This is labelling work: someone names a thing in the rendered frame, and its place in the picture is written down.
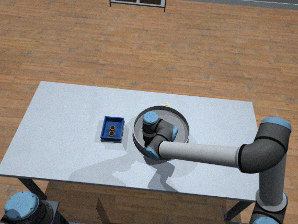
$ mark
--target cabinet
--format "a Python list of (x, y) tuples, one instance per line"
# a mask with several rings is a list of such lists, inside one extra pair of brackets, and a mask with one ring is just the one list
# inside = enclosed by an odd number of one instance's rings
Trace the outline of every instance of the cabinet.
[(110, 0), (110, 7), (112, 3), (158, 7), (166, 11), (166, 0)]

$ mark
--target brown floor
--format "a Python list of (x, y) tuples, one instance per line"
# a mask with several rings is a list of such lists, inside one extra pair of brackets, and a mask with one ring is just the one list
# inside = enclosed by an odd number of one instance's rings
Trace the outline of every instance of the brown floor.
[[(167, 1), (160, 8), (108, 0), (0, 0), (0, 156), (40, 81), (253, 102), (257, 124), (292, 125), (284, 223), (298, 223), (298, 11)], [(224, 223), (235, 201), (36, 181), (68, 221)], [(0, 215), (26, 191), (0, 177)], [(253, 205), (234, 221), (249, 222)]]

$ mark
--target robotic arm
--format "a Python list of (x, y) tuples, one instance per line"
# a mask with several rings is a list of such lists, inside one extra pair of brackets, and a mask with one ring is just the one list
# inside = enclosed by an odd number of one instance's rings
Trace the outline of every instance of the robotic arm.
[(154, 160), (180, 159), (238, 168), (243, 173), (259, 173), (260, 189), (250, 224), (266, 217), (268, 224), (282, 224), (288, 198), (283, 192), (286, 152), (291, 125), (284, 119), (264, 119), (255, 140), (240, 147), (223, 147), (173, 142), (178, 128), (150, 111), (143, 117), (143, 134), (152, 141), (146, 155)]

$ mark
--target tabletop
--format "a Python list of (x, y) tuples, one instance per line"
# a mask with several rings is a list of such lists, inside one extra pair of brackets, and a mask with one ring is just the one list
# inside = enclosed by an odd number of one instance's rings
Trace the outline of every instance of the tabletop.
[[(168, 105), (189, 125), (189, 143), (252, 143), (252, 102), (40, 82), (0, 164), (0, 175), (255, 201), (258, 174), (182, 160), (153, 161), (132, 139), (138, 114)], [(100, 141), (105, 116), (123, 117), (121, 143)]]

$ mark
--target blue tray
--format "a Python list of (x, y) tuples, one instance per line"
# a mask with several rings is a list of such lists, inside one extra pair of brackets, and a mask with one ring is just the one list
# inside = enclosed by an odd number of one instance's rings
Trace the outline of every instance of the blue tray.
[[(115, 137), (110, 137), (110, 126), (115, 126)], [(101, 141), (121, 142), (123, 135), (124, 118), (123, 117), (107, 117), (105, 116), (102, 126), (100, 139)]]

